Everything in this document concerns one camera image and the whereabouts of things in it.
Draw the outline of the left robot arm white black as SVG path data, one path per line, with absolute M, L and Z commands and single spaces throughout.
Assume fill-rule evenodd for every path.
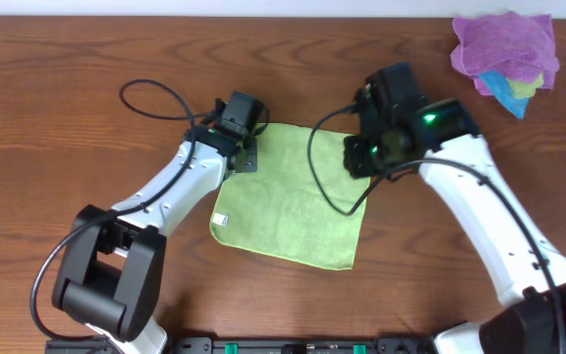
M 95 334 L 49 340 L 46 352 L 170 352 L 169 334 L 153 317 L 168 237 L 228 175 L 256 170 L 258 122 L 268 119 L 261 101 L 234 92 L 186 132 L 171 161 L 135 194 L 108 210 L 78 213 L 52 304 Z

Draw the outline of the green microfiber cloth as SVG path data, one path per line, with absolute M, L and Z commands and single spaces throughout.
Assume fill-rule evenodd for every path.
M 225 246 L 328 270 L 353 267 L 367 178 L 343 166 L 343 133 L 273 123 L 257 171 L 223 182 L 209 229 Z

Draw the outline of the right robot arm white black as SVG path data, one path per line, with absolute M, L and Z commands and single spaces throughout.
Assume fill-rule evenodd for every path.
M 365 87 L 352 110 L 361 132 L 345 141 L 346 168 L 355 177 L 418 173 L 475 247 L 503 308 L 486 322 L 436 334 L 434 351 L 566 353 L 566 257 L 505 182 L 464 106 Z

